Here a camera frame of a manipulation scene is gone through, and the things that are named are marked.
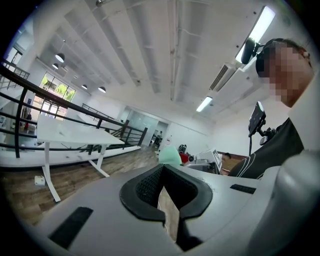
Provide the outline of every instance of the green object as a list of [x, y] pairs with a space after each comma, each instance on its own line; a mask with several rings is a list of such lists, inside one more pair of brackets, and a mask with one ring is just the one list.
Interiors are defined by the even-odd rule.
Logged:
[[174, 146], [166, 146], [159, 153], [159, 164], [181, 165], [181, 157]]

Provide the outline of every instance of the smartphone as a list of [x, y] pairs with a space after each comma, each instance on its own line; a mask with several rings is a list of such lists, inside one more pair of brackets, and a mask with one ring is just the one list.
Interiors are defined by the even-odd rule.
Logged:
[[265, 118], [266, 113], [264, 107], [262, 106], [260, 101], [257, 101], [249, 119], [249, 137], [251, 137], [257, 132]]

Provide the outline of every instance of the desk leg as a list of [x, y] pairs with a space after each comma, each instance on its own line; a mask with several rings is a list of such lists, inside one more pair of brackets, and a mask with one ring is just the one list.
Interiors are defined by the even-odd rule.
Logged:
[[103, 176], [105, 177], [110, 177], [107, 173], [105, 173], [105, 171], [103, 171], [101, 169], [101, 164], [102, 164], [102, 160], [104, 159], [104, 155], [106, 152], [106, 148], [108, 145], [102, 145], [101, 151], [100, 151], [100, 155], [98, 158], [98, 162], [95, 164], [92, 160], [89, 160], [89, 163], [92, 164], [92, 166], [99, 172], [101, 173]]
[[49, 148], [50, 148], [50, 142], [44, 143], [44, 166], [42, 166], [43, 174], [45, 181], [50, 189], [50, 192], [55, 200], [55, 202], [61, 201], [54, 185], [51, 182], [50, 177], [50, 166], [49, 166]]

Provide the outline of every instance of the black rubber pad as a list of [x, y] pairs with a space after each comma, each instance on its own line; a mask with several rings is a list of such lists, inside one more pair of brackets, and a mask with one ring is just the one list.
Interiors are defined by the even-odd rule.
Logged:
[[94, 210], [87, 207], [78, 207], [60, 226], [58, 226], [49, 238], [59, 246], [67, 249], [93, 211]]
[[238, 185], [238, 184], [233, 184], [230, 187], [230, 189], [242, 191], [242, 192], [249, 193], [249, 194], [253, 194], [256, 191], [256, 189], [254, 187], [242, 186], [242, 185]]

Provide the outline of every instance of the small white box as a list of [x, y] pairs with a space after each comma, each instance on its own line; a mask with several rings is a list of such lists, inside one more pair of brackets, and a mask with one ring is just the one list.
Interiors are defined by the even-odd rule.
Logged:
[[34, 184], [36, 186], [45, 186], [46, 185], [46, 179], [43, 176], [34, 176]]

